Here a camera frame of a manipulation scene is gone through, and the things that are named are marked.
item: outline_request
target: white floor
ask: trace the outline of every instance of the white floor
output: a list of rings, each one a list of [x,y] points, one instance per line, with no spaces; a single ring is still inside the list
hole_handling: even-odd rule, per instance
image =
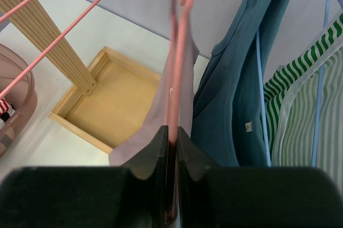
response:
[[[60,30],[64,30],[90,3],[85,0],[39,0]],[[67,36],[88,65],[103,46],[115,49],[161,73],[169,41],[100,7],[95,7]],[[14,25],[0,32],[0,43],[26,62],[38,49]],[[199,57],[195,66],[195,88],[208,60]],[[38,106],[19,138],[0,159],[0,179],[12,169],[28,165],[108,165],[108,156],[47,117],[71,83],[47,59],[35,69]]]

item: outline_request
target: pink plastic basket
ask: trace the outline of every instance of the pink plastic basket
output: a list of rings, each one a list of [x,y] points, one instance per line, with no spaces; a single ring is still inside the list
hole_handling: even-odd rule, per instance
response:
[[[26,62],[9,48],[0,44],[0,92],[25,68]],[[29,72],[5,97],[16,112],[0,129],[0,157],[25,127],[37,106],[34,78]]]

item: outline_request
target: teal shirt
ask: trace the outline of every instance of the teal shirt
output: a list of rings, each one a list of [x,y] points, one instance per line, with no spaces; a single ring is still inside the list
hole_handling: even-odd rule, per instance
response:
[[[220,165],[266,165],[255,34],[259,28],[264,71],[288,2],[243,0],[212,51],[194,98],[191,140]]]

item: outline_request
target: wooden box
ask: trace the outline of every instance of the wooden box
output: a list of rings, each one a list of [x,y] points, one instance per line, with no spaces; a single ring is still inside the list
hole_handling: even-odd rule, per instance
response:
[[[141,127],[160,75],[107,47],[88,69],[95,91],[84,96],[73,85],[49,117],[109,154]]]

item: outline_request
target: lavender fabric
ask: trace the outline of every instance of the lavender fabric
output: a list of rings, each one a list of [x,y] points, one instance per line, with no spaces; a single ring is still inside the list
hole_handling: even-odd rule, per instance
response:
[[[181,80],[181,103],[178,125],[183,127],[188,136],[191,134],[192,115],[193,115],[193,79],[194,64],[199,55],[191,36],[190,27],[185,42],[185,52],[183,60],[183,71]],[[147,146],[155,136],[161,125],[165,125],[167,91],[168,91],[168,58],[163,69],[160,83],[157,87],[154,99],[145,120],[140,128],[126,142],[119,145],[109,154],[109,164],[118,166],[124,164],[132,158],[137,152]]]

